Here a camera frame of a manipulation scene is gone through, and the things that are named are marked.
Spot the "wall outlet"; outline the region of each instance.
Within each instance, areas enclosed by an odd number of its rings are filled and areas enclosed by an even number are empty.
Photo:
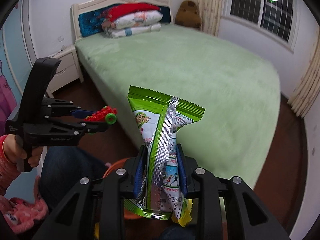
[[[59,36],[59,37],[58,37],[58,41],[59,41],[59,42],[64,41],[64,38],[63,38],[62,36]]]

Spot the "blue gripper pad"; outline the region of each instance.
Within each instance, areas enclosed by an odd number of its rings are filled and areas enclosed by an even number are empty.
[[[141,156],[136,173],[134,175],[134,183],[133,183],[133,195],[135,198],[138,198],[141,193],[141,187],[143,182],[143,173],[144,167],[142,165],[143,156]]]
[[[178,162],[180,189],[181,189],[182,194],[185,196],[188,193],[187,176],[186,176],[186,172],[184,170],[183,163],[181,160],[181,154],[180,154],[179,148],[177,146],[176,146],[176,156],[177,156],[177,162]]]
[[[78,118],[78,119],[84,119],[89,115],[94,114],[94,111],[88,111],[88,110],[82,110],[82,109],[77,109],[75,111],[72,112],[72,116],[74,118]]]

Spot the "toy wheel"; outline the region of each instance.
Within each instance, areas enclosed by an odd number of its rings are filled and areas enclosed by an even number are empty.
[[[109,113],[105,117],[106,123],[107,124],[114,124],[117,121],[117,116],[113,113]]]

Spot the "red toy car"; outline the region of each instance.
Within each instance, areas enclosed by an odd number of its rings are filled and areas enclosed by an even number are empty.
[[[107,124],[114,124],[117,121],[117,109],[111,108],[110,106],[105,106],[101,110],[96,113],[87,116],[85,121],[93,121],[93,122],[103,122],[105,121]]]

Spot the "green snack bag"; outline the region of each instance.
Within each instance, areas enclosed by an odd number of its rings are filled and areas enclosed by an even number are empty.
[[[176,132],[199,121],[204,108],[153,90],[131,86],[132,112],[148,148],[145,196],[125,200],[125,207],[147,218],[168,219],[174,212],[182,226],[190,220],[192,201],[183,197],[176,161]]]

